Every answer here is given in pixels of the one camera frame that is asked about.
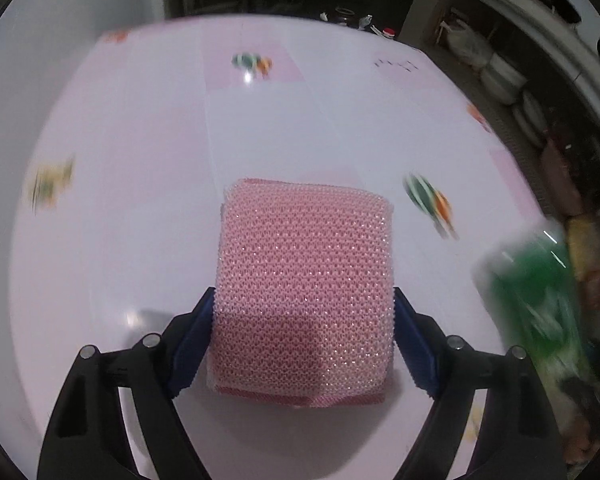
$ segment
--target table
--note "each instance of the table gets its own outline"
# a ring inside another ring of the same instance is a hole
[[[268,75],[234,66],[243,53],[270,58]],[[411,173],[447,197],[457,239],[409,199]],[[542,215],[462,92],[422,52],[373,34],[289,18],[177,20],[103,36],[30,160],[10,314],[41,433],[81,346],[110,351],[161,332],[213,285],[223,193],[244,177],[389,199],[396,285],[445,333],[502,352],[472,272]],[[392,478],[430,407],[400,358],[387,401],[367,407],[258,404],[209,391],[204,375],[176,408],[215,479]],[[122,395],[139,469],[152,476]],[[456,476],[471,450],[468,438]]]

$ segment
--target pink mesh fabric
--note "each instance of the pink mesh fabric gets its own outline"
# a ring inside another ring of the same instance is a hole
[[[358,189],[238,181],[222,206],[210,386],[296,406],[381,402],[391,215]]]

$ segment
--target silver screw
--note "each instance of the silver screw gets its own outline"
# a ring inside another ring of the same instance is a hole
[[[142,344],[146,348],[155,348],[160,343],[160,334],[147,334],[142,338]]]
[[[522,346],[518,346],[518,345],[512,346],[511,354],[516,359],[524,359],[526,357],[526,350],[524,348],[522,348]]]
[[[461,350],[464,348],[465,342],[459,335],[450,335],[446,338],[446,344],[453,350]]]
[[[83,359],[90,359],[96,353],[96,347],[93,345],[86,345],[80,348],[80,357]]]

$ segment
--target pink object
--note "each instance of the pink object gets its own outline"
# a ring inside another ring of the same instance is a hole
[[[231,187],[210,386],[296,406],[384,400],[394,349],[392,209],[347,187]]]

